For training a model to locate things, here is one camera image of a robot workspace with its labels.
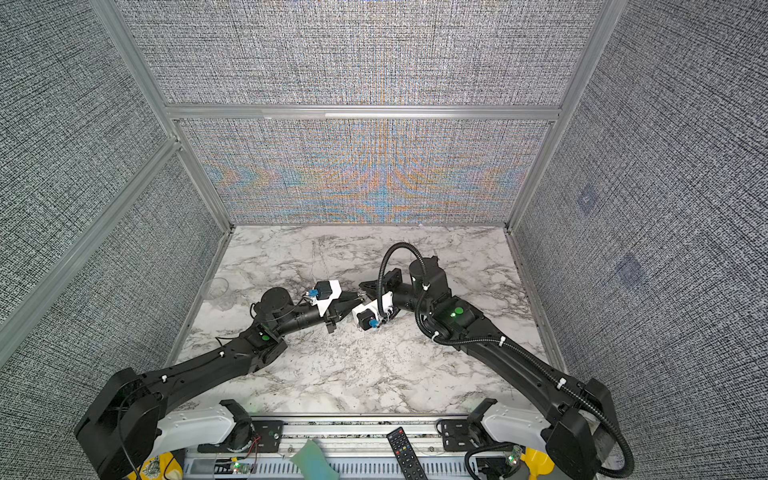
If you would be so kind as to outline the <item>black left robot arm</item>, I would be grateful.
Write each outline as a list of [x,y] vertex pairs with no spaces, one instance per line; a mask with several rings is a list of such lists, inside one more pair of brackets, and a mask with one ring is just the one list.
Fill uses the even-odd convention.
[[170,412],[269,366],[286,350],[288,334],[319,324],[335,330],[362,301],[356,292],[334,293],[328,281],[299,302],[286,289],[271,288],[251,305],[251,325],[218,348],[143,374],[131,368],[113,374],[76,425],[75,438],[99,478],[122,479],[149,459]]

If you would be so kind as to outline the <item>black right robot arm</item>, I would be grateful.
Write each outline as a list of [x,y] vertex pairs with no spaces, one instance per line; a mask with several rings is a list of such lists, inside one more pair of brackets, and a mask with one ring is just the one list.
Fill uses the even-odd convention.
[[438,257],[425,258],[412,244],[398,242],[384,254],[376,279],[359,287],[372,300],[379,326],[398,311],[411,312],[431,342],[479,360],[522,393],[547,423],[537,439],[568,477],[626,479],[634,473],[635,457],[610,390],[595,378],[583,382],[555,368],[503,334],[452,293]]

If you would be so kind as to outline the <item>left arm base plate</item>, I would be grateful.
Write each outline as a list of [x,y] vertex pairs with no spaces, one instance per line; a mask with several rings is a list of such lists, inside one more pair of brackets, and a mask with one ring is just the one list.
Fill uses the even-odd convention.
[[221,444],[201,444],[198,453],[225,453],[244,456],[246,453],[277,453],[282,441],[284,422],[281,420],[252,420],[238,424]]

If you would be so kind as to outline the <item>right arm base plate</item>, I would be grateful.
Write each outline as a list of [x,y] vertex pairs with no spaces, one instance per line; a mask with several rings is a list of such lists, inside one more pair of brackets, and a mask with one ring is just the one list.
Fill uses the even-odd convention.
[[467,452],[486,444],[482,426],[466,418],[439,419],[436,431],[446,452]]

